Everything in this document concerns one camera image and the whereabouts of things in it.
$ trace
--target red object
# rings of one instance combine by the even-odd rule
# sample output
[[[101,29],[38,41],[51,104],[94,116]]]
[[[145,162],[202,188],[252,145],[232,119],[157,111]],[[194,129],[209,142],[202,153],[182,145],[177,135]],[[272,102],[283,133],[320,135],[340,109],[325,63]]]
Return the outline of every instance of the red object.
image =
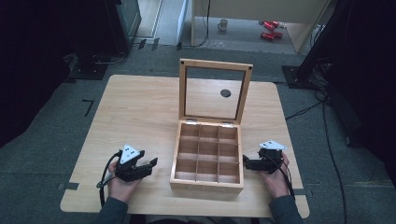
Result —
[[[283,34],[280,32],[272,32],[271,33],[275,38],[282,38]]]
[[[269,21],[275,28],[279,27],[279,22],[277,21]]]
[[[274,39],[274,35],[273,35],[273,34],[267,34],[267,33],[265,33],[265,32],[262,32],[261,38],[267,39],[267,40],[273,40],[273,39]]]
[[[273,24],[271,24],[271,22],[269,22],[269,21],[265,21],[263,26],[271,32],[273,32],[275,30],[275,26]]]

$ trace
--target gray carpet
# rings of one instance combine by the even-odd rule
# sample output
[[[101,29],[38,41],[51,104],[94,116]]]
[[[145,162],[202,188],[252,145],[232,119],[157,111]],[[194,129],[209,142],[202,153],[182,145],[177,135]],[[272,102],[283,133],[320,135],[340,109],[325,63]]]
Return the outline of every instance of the gray carpet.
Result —
[[[0,223],[89,223],[95,214],[71,214],[60,209],[68,182],[92,123],[108,78],[114,74],[178,77],[178,59],[194,58],[253,63],[253,81],[282,82],[281,65],[299,65],[304,56],[221,49],[159,46],[132,49],[110,65],[102,81],[64,83],[36,116],[29,129],[1,148]],[[313,91],[291,90],[279,84],[285,116],[313,105]],[[85,117],[90,103],[93,107]],[[394,223],[396,190],[383,163],[363,148],[345,146],[345,133],[332,108],[325,107],[335,161],[345,188],[348,223]],[[343,223],[343,203],[324,131],[322,107],[289,119],[310,216],[306,223]],[[271,223],[262,218],[261,223]]]

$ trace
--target wooden box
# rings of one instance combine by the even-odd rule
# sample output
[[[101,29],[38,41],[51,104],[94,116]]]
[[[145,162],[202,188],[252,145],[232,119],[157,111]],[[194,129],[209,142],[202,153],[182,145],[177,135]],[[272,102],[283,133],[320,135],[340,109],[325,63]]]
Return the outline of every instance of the wooden box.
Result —
[[[172,189],[244,188],[240,123],[252,69],[252,64],[180,59]]]

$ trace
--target hand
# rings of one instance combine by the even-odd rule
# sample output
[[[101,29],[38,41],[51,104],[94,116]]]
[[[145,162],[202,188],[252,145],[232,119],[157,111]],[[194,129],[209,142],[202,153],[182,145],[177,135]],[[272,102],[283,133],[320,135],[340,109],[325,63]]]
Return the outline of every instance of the hand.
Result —
[[[286,169],[286,165],[289,165],[289,159],[283,152],[282,157],[284,164],[282,164],[281,169],[285,174],[287,174],[288,171]],[[259,171],[257,173],[262,178],[262,180],[264,180],[265,187],[267,187],[268,191],[274,199],[289,195],[289,188],[282,172],[276,170],[271,175],[268,175],[266,171]]]
[[[116,162],[111,163],[108,166],[108,171],[113,173],[116,169]],[[112,197],[118,199],[122,202],[128,203],[132,197],[134,190],[136,189],[137,185],[140,184],[142,179],[138,179],[131,182],[124,182],[123,180],[115,177],[114,179],[110,180],[107,184],[108,190],[108,197]]]

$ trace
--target sleeve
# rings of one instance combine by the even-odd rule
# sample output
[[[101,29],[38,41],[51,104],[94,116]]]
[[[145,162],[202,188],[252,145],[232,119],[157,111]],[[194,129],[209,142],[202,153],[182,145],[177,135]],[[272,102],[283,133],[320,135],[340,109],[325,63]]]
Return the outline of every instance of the sleeve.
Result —
[[[269,207],[276,223],[304,223],[303,219],[300,216],[300,213],[298,213],[296,202],[290,195],[274,199],[269,204]]]
[[[92,224],[123,223],[127,211],[128,204],[114,198],[107,198],[105,206]]]

